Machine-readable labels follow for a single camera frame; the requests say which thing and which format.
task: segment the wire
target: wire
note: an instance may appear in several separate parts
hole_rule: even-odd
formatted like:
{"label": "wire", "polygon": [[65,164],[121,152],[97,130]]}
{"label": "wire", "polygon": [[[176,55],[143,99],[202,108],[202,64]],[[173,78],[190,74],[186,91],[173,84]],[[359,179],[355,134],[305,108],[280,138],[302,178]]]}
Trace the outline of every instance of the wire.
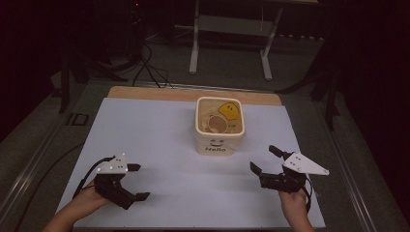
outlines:
{"label": "wire", "polygon": [[76,146],[72,147],[68,152],[66,152],[65,154],[63,154],[63,156],[61,156],[59,159],[57,159],[53,164],[51,164],[51,166],[47,169],[47,171],[43,174],[42,178],[39,180],[39,182],[36,185],[36,188],[34,189],[33,193],[31,194],[27,205],[25,206],[23,213],[20,217],[20,220],[18,221],[17,224],[17,228],[15,229],[15,232],[18,231],[18,229],[20,228],[21,223],[23,222],[25,215],[27,214],[28,208],[31,205],[31,202],[33,201],[34,196],[36,195],[37,191],[39,190],[39,187],[41,185],[41,183],[43,182],[43,180],[45,179],[45,177],[48,175],[48,173],[52,170],[52,168],[54,168],[54,166],[61,161],[64,157],[66,157],[69,153],[71,153],[72,151],[74,151],[75,149],[79,148],[80,146],[84,145],[85,142],[81,142],[79,144],[77,144]]}
{"label": "wire", "polygon": [[79,182],[77,189],[74,192],[73,198],[75,198],[83,189],[83,186],[85,184],[85,182],[88,179],[88,176],[90,176],[91,172],[98,166],[100,165],[100,163],[105,162],[105,161],[110,161],[112,159],[114,159],[114,157],[112,158],[104,158],[104,159],[100,159],[99,161],[97,161],[96,163],[94,163],[94,165],[90,168],[90,170],[88,170],[87,174],[85,174],[84,178]]}
{"label": "wire", "polygon": [[95,186],[96,186],[96,185],[89,186],[89,187],[84,187],[84,188],[82,188],[81,190],[85,190],[85,189],[93,188],[93,187],[95,187]]}
{"label": "wire", "polygon": [[[146,43],[142,43],[142,44],[143,44],[145,47],[148,48],[148,50],[149,50],[149,56],[148,56],[148,58],[141,57],[141,61],[142,61],[143,65],[142,65],[142,67],[139,69],[139,71],[136,73],[136,75],[135,75],[135,77],[134,77],[134,79],[133,79],[133,81],[132,81],[132,86],[135,85],[135,82],[136,82],[137,78],[139,77],[139,75],[141,74],[141,72],[142,72],[144,69],[146,69],[147,72],[148,72],[148,74],[150,75],[151,79],[157,84],[157,86],[158,86],[159,88],[164,88],[164,87],[166,87],[166,85],[169,85],[171,88],[174,88],[174,87],[172,86],[172,84],[171,84],[171,83],[169,82],[169,80],[168,80],[168,78],[169,78],[169,73],[168,73],[168,71],[163,70],[163,69],[155,68],[154,66],[152,66],[152,65],[149,63],[150,60],[151,60],[151,57],[152,57],[153,50],[151,49],[151,47],[150,47],[148,44],[146,44]],[[155,79],[155,77],[153,76],[153,74],[152,74],[152,72],[151,72],[150,69],[152,69],[158,76],[160,76],[160,77],[164,80],[164,84],[163,84],[162,87],[160,86],[160,84],[158,83],[158,81]]]}
{"label": "wire", "polygon": [[[179,35],[173,36],[173,39],[177,39],[177,38],[183,37],[183,36],[185,36],[185,35],[187,35],[187,34],[189,34],[189,33],[191,33],[191,32],[193,32],[193,29],[189,29],[189,30],[187,30],[187,31],[185,31],[185,32],[182,32],[182,33],[179,34]],[[155,40],[155,38],[156,38],[156,37],[159,37],[159,36],[161,36],[161,33],[157,33],[157,34],[154,34],[154,35],[152,35],[152,36],[149,36],[149,37],[145,38],[144,41],[145,41],[145,42],[149,42],[149,43],[155,43],[155,44],[164,44],[164,43],[169,42],[168,39],[164,39],[164,38],[160,38],[161,40]]]}
{"label": "wire", "polygon": [[307,212],[308,212],[310,210],[310,205],[311,205],[311,194],[313,193],[313,186],[311,185],[311,181],[309,178],[307,178],[307,181],[309,182],[309,185],[310,185],[310,193],[308,193],[308,190],[305,187],[302,187],[302,190],[307,195]]}

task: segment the human hand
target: human hand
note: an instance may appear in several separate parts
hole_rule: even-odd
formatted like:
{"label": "human hand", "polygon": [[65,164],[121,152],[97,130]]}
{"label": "human hand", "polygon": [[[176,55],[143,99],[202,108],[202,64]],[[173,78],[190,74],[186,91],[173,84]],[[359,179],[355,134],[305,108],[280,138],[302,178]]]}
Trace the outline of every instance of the human hand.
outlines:
{"label": "human hand", "polygon": [[52,218],[43,232],[70,231],[76,221],[93,214],[100,207],[108,203],[109,200],[103,198],[95,191],[94,181],[92,181]]}
{"label": "human hand", "polygon": [[302,189],[298,192],[279,191],[281,208],[293,231],[314,231],[308,220],[307,196]]}

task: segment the black cable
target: black cable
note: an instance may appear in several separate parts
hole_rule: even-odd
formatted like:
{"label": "black cable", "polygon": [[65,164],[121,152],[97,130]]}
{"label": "black cable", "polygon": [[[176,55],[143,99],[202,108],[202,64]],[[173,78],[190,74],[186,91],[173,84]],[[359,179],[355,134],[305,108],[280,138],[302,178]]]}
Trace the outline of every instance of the black cable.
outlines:
{"label": "black cable", "polygon": [[[153,54],[153,50],[151,49],[151,47],[149,47],[149,46],[147,46],[147,47],[148,47],[148,50],[150,51],[150,53],[149,53],[149,55],[148,55],[148,58],[147,58],[147,63],[148,63],[148,62],[151,60],[151,57],[152,57],[152,54]],[[135,77],[133,78],[132,86],[135,85],[136,80],[138,79],[139,75],[140,75],[141,72],[144,70],[144,68],[145,68],[145,64],[142,65],[141,69],[139,69],[139,71],[136,73]]]}
{"label": "black cable", "polygon": [[310,184],[310,193],[308,193],[308,190],[305,187],[302,187],[302,190],[307,195],[307,212],[308,212],[310,210],[310,205],[311,205],[311,194],[313,193],[313,186],[311,185],[311,181],[309,178],[307,178],[307,181]]}
{"label": "black cable", "polygon": [[39,180],[39,182],[36,185],[36,188],[34,189],[33,193],[31,194],[27,205],[25,206],[23,213],[20,217],[20,220],[18,221],[17,224],[17,228],[15,229],[15,232],[18,231],[18,229],[20,228],[21,223],[24,220],[25,215],[27,214],[28,208],[31,205],[31,202],[34,198],[34,196],[36,195],[37,191],[39,190],[39,187],[41,185],[41,183],[43,182],[44,178],[48,175],[48,173],[52,170],[52,168],[60,161],[62,160],[65,156],[67,156],[69,153],[71,153],[72,151],[74,151],[75,149],[79,148],[80,146],[84,145],[85,142],[81,142],[78,145],[74,146],[73,148],[71,148],[68,152],[66,152],[65,154],[63,154],[63,156],[61,156],[58,160],[56,160],[53,164],[51,164],[51,166],[47,169],[47,171],[43,174],[42,178]]}
{"label": "black cable", "polygon": [[93,187],[95,187],[95,186],[97,186],[97,185],[93,185],[93,186],[89,186],[89,187],[84,187],[84,188],[82,188],[81,190],[90,189],[90,188],[93,188]]}
{"label": "black cable", "polygon": [[157,84],[159,88],[161,88],[160,84],[157,82],[157,80],[154,78],[153,74],[151,73],[150,68],[148,66],[148,62],[144,58],[142,58],[142,62],[144,63],[144,68],[148,71],[148,74],[150,75],[151,79],[154,80],[154,82]]}
{"label": "black cable", "polygon": [[100,159],[99,161],[97,161],[96,163],[94,163],[94,165],[90,168],[90,170],[88,170],[87,174],[85,174],[84,178],[79,182],[77,189],[74,192],[73,198],[75,198],[82,190],[82,188],[84,187],[85,182],[88,179],[88,176],[90,176],[91,172],[98,166],[100,165],[100,163],[105,162],[105,161],[110,161],[112,159],[114,159],[114,157],[112,158],[104,158],[104,159]]}
{"label": "black cable", "polygon": [[[146,43],[142,43],[142,44],[143,44],[144,46],[146,46],[146,47],[148,48],[148,50],[150,51],[150,54],[152,54],[152,49],[151,49],[151,47],[150,47],[148,44],[146,44]],[[168,78],[169,78],[169,73],[168,73],[168,71],[155,68],[153,65],[149,64],[149,60],[147,60],[144,64],[148,66],[147,69],[148,69],[148,68],[152,68],[152,69],[157,73],[157,75],[159,75],[159,76],[164,80],[165,83],[164,83],[163,87],[165,87],[166,84],[169,84],[169,86],[170,86],[171,88],[174,88],[174,87],[172,86],[172,84],[168,81]],[[166,77],[164,77],[163,75],[161,75],[161,74],[159,73],[159,71],[165,72],[165,73],[166,73]],[[157,82],[156,79],[152,76],[151,72],[150,72],[150,71],[148,71],[148,72],[150,73],[151,78],[153,78],[154,81],[157,83],[157,86],[159,86],[158,82]]]}

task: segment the table leg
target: table leg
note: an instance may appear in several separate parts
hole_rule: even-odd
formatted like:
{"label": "table leg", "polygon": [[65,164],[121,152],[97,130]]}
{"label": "table leg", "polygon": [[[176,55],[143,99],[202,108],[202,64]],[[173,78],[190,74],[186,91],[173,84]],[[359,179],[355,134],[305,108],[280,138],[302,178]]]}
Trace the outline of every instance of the table leg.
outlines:
{"label": "table leg", "polygon": [[275,22],[272,24],[271,32],[269,33],[268,42],[265,46],[265,49],[260,50],[260,58],[262,61],[263,73],[265,74],[265,79],[267,81],[271,81],[273,79],[272,73],[271,73],[271,67],[269,65],[268,54],[269,54],[269,50],[271,49],[272,42],[274,41],[275,33],[277,32],[277,28],[278,28],[278,24],[279,24],[282,11],[283,11],[283,8],[278,9],[277,16],[275,18]]}
{"label": "table leg", "polygon": [[199,0],[195,1],[195,19],[193,21],[193,46],[190,55],[190,74],[196,74],[196,66],[198,63],[198,34],[199,34]]}

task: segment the wrist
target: wrist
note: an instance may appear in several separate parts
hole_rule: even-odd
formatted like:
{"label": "wrist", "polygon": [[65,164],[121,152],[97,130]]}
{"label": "wrist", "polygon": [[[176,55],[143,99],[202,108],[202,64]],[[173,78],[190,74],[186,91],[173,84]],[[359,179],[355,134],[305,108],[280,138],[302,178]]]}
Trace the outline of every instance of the wrist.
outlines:
{"label": "wrist", "polygon": [[294,232],[310,232],[314,231],[308,218],[300,218],[289,223]]}
{"label": "wrist", "polygon": [[75,218],[69,211],[62,209],[45,226],[43,232],[66,232],[70,231],[75,224]]}
{"label": "wrist", "polygon": [[71,209],[67,208],[62,209],[56,216],[67,224],[74,224],[79,220],[79,218],[76,218],[76,214]]}

